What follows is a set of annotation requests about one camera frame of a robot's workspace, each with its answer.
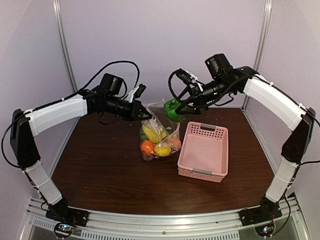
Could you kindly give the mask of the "orange toy tangerine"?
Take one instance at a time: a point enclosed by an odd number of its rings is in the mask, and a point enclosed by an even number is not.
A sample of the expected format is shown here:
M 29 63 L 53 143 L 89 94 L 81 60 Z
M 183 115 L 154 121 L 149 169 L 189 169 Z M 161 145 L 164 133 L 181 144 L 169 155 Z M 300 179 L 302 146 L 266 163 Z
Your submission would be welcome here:
M 152 157 L 155 154 L 155 144 L 150 140 L 144 140 L 140 145 L 140 151 L 147 157 Z

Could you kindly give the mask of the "yellow toy lemon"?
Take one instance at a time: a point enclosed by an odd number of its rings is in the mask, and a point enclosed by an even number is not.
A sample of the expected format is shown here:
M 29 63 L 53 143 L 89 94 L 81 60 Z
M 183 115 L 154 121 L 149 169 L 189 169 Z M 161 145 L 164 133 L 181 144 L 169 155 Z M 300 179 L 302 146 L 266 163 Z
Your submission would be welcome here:
M 155 154 L 158 157 L 167 157 L 172 153 L 170 145 L 166 142 L 158 143 L 154 148 Z

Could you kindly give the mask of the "green toy bell pepper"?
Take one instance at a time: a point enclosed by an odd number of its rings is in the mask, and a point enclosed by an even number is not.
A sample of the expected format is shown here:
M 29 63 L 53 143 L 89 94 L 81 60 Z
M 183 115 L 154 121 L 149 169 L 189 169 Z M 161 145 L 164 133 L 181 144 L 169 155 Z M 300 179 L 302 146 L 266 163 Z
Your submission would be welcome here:
M 166 116 L 172 122 L 180 123 L 187 119 L 184 114 L 177 114 L 176 109 L 178 109 L 181 104 L 175 99 L 168 100 L 164 103 L 164 111 Z

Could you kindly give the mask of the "clear zip top bag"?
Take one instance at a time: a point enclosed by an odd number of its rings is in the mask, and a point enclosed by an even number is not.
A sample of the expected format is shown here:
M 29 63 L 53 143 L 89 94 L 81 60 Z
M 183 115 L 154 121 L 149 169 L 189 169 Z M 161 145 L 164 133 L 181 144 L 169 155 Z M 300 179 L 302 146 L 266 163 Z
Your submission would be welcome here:
M 151 118 L 141 121 L 139 131 L 140 153 L 146 162 L 168 157 L 181 149 L 180 123 L 170 118 L 177 116 L 175 108 L 179 105 L 179 102 L 172 99 L 146 106 Z

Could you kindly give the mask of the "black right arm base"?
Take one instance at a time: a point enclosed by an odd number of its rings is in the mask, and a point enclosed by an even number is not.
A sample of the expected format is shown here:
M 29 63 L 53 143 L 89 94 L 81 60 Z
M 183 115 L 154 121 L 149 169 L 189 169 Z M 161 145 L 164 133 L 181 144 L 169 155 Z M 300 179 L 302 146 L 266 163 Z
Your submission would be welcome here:
M 281 217 L 283 214 L 279 202 L 279 200 L 273 202 L 265 194 L 259 206 L 244 208 L 238 213 L 242 226 L 255 225 Z

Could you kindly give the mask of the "orange green toy carrot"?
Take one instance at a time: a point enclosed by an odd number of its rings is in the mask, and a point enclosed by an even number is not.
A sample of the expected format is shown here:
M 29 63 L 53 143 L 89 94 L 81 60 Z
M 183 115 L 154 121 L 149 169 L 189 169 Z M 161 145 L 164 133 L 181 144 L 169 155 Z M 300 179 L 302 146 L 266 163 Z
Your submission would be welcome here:
M 178 151 L 181 149 L 181 141 L 180 141 L 180 138 L 177 137 L 177 136 L 170 136 L 168 139 L 167 139 L 167 142 L 169 144 L 169 146 L 174 149 L 175 151 Z

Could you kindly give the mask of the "green black toy watermelon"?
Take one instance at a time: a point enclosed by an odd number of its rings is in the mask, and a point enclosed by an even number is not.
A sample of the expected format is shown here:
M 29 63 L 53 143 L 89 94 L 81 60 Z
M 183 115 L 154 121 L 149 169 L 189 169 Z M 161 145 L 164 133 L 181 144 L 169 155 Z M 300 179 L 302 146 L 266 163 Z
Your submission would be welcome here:
M 148 137 L 147 137 L 143 132 L 141 132 L 141 133 L 140 133 L 140 139 L 141 139 L 142 141 L 145 141 L 145 140 L 148 140 Z

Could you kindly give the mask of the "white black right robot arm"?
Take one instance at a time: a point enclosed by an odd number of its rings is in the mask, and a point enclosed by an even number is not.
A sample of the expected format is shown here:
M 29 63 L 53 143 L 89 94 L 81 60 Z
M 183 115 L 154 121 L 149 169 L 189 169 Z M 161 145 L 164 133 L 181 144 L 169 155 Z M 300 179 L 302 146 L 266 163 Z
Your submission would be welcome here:
M 269 109 L 291 130 L 282 146 L 277 172 L 256 210 L 258 219 L 266 221 L 276 212 L 280 199 L 304 164 L 302 159 L 318 122 L 316 112 L 297 103 L 251 67 L 233 68 L 223 53 L 206 59 L 205 65 L 212 77 L 209 83 L 201 83 L 194 74 L 181 68 L 170 74 L 170 79 L 176 76 L 185 84 L 180 94 L 169 88 L 173 98 L 179 102 L 176 114 L 197 115 L 201 109 L 207 110 L 225 95 L 242 93 Z

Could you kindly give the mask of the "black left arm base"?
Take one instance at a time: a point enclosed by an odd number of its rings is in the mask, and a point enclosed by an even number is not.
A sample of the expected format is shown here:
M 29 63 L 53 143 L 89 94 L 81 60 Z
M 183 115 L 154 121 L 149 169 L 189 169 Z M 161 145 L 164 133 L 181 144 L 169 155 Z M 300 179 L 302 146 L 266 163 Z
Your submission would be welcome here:
M 87 210 L 69 207 L 68 201 L 63 197 L 58 203 L 48 205 L 45 216 L 48 219 L 66 223 L 71 226 L 86 227 L 89 212 Z

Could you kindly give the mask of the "yellow toy banana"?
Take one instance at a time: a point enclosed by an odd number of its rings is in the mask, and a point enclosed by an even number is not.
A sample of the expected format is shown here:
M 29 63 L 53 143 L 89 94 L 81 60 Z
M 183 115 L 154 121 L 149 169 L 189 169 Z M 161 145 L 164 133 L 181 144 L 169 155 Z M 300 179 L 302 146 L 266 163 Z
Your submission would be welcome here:
M 154 129 L 152 126 L 148 127 L 143 125 L 142 131 L 147 136 L 148 140 L 154 144 L 160 143 L 167 137 L 167 133 L 162 127 L 156 127 L 156 129 Z

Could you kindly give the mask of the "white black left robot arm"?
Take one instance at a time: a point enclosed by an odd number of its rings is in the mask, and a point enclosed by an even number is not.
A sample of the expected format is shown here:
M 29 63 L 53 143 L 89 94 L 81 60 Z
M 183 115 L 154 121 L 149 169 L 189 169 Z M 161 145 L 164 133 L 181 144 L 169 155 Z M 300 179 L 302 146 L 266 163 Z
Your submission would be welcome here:
M 10 146 L 17 166 L 25 172 L 46 201 L 49 210 L 61 222 L 69 221 L 72 211 L 44 169 L 34 138 L 56 125 L 94 113 L 110 113 L 125 121 L 151 119 L 151 113 L 138 100 L 146 86 L 140 84 L 127 97 L 119 98 L 117 95 L 124 83 L 123 78 L 106 73 L 100 84 L 92 90 L 81 90 L 70 98 L 48 103 L 43 108 L 27 111 L 17 109 L 12 114 Z

